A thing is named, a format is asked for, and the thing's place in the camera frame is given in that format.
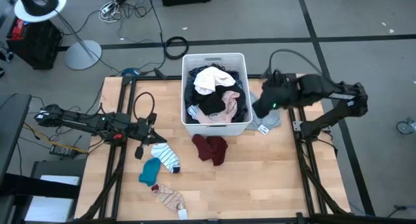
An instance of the white laundry basket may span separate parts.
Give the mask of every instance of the white laundry basket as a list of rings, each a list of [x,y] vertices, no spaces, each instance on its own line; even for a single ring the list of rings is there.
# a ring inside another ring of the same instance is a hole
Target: white laundry basket
[[[183,93],[187,85],[189,71],[202,66],[210,66],[212,63],[224,66],[227,71],[238,71],[244,93],[246,94],[247,113],[241,123],[210,123],[210,124],[189,124],[186,122],[187,110]],[[250,108],[250,90],[248,87],[246,62],[241,53],[213,53],[200,55],[185,55],[182,58],[182,95],[181,95],[181,120],[191,136],[201,134],[203,136],[238,136],[253,120],[252,109]]]

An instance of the wooden table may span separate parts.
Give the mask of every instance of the wooden table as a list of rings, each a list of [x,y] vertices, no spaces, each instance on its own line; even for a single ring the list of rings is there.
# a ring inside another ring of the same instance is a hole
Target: wooden table
[[[116,111],[121,88],[119,77],[105,79],[101,103],[106,112]],[[250,80],[250,90],[260,96],[261,81]],[[185,198],[189,219],[288,218],[296,212],[308,216],[300,168],[294,146],[289,115],[281,110],[281,126],[266,136],[258,131],[244,131],[240,136],[224,137],[228,143],[226,161],[213,166],[202,162],[181,123],[181,81],[139,81],[136,95],[150,92],[155,97],[157,121],[155,130],[168,140],[181,163],[181,172],[169,173],[164,166],[157,182],[178,191]],[[128,95],[125,97],[124,112]],[[151,99],[145,95],[138,100],[136,112],[147,116]],[[321,103],[305,107],[308,120],[323,114]],[[325,134],[320,139],[330,142]],[[93,138],[91,144],[98,142]],[[122,181],[118,221],[178,219],[138,182],[143,164],[151,158],[151,147],[145,148],[142,160],[134,152],[140,142],[129,140]],[[341,208],[349,211],[345,189],[332,147],[314,142],[315,157],[322,185]],[[103,187],[109,146],[102,145],[88,156],[75,217],[82,216],[95,201]],[[311,184],[315,210],[319,211],[315,188]],[[111,213],[114,189],[109,194],[107,215]]]

